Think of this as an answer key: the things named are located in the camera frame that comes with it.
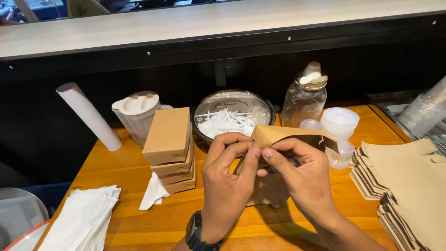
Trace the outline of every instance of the white countertop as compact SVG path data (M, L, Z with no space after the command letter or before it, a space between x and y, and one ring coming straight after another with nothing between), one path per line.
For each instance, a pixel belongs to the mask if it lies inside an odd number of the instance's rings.
M242 0L0 27L0 58L446 10L446 0Z

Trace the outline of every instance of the glass jar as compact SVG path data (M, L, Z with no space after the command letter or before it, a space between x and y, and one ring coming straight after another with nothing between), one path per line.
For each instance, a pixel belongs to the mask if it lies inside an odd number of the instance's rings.
M282 126L299 128L300 123L305 119L318 120L327 100L327 91L325 90L327 75L322 73L321 77L313 79L307 84L299 82L301 77L302 72L299 72L286 91L282 110Z

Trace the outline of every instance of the fingernail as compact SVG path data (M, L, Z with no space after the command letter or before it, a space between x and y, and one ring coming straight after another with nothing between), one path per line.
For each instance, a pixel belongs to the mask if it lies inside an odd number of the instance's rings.
M263 156L264 157L271 157L271 155L273 154L273 150L270 148L266 148L265 150L263 150Z
M262 152L259 148L254 148L251 150L252 155L256 156L257 158L260 157L260 153Z

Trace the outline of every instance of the wooden table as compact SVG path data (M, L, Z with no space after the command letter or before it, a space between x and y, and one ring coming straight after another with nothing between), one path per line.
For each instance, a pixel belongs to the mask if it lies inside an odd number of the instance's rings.
M404 140L377 113L367 105L348 106L357 112L360 121L350 141L360 146L361 141L372 144L403 144ZM123 145L109 151L98 140L76 176L71 189L90 189L117 185L122 188L105 241L106 251L170 250L185 233L192 213L204 205L201 165L206 154L196 147L198 178L195 189L163 198L161 205L138 210L151 169L126 129L118 129ZM235 168L238 160L232 164ZM348 176L350 169L330 169L331 190L334 202L347 216L377 242L391 251L397 248L378 221L376 208L379 201L367 201ZM61 203L54 218L62 210ZM229 234L222 250L328 250L315 234L314 228L296 209L291 199L273 209L267 205L247 207Z

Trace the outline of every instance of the black wristwatch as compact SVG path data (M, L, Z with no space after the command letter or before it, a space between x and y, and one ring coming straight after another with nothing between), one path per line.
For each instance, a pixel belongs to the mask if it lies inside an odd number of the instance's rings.
M186 244L192 251L218 251L223 240L216 244L207 244L201 240L201 213L197 211L192 215L186 228Z

